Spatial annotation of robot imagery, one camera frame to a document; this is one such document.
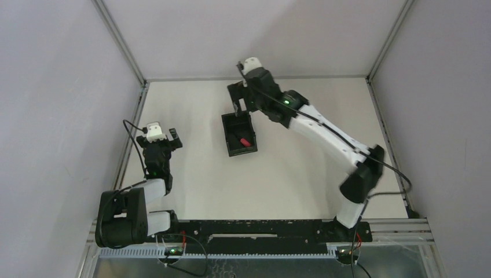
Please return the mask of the red handled screwdriver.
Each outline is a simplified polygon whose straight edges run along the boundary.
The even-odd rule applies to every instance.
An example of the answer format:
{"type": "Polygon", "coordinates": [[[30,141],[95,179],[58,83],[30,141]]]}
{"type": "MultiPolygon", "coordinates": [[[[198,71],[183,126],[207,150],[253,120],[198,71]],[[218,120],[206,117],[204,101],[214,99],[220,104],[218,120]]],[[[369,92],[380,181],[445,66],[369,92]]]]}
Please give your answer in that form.
{"type": "Polygon", "coordinates": [[[251,147],[251,143],[243,136],[237,134],[230,134],[230,137],[232,139],[232,145],[234,146],[234,148],[238,149],[238,148],[251,147]]]}

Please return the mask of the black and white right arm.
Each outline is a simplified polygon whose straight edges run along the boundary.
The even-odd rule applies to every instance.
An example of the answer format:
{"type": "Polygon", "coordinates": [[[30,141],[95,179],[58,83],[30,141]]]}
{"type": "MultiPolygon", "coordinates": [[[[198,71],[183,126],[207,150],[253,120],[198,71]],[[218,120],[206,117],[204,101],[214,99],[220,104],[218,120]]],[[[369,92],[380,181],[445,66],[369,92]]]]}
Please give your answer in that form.
{"type": "Polygon", "coordinates": [[[263,66],[248,69],[238,63],[237,68],[242,80],[228,86],[236,114],[242,113],[239,101],[243,99],[247,112],[261,111],[272,122],[306,137],[333,157],[347,174],[339,187],[341,207],[334,228],[338,239],[351,240],[358,232],[356,224],[365,210],[368,195],[383,174],[384,149],[379,145],[368,147],[348,136],[300,93],[281,90],[263,66]]]}

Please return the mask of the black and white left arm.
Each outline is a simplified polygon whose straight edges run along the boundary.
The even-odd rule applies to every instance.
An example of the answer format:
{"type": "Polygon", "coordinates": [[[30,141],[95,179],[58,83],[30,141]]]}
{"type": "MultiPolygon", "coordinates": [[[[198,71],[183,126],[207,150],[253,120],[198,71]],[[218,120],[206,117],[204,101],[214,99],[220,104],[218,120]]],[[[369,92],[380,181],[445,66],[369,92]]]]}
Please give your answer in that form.
{"type": "Polygon", "coordinates": [[[181,226],[171,220],[171,211],[147,211],[148,204],[168,195],[173,187],[170,159],[183,144],[175,128],[169,132],[167,136],[153,123],[144,128],[143,135],[132,139],[143,164],[144,179],[101,194],[95,231],[99,247],[120,249],[143,244],[155,233],[168,242],[179,238],[181,226]]]}

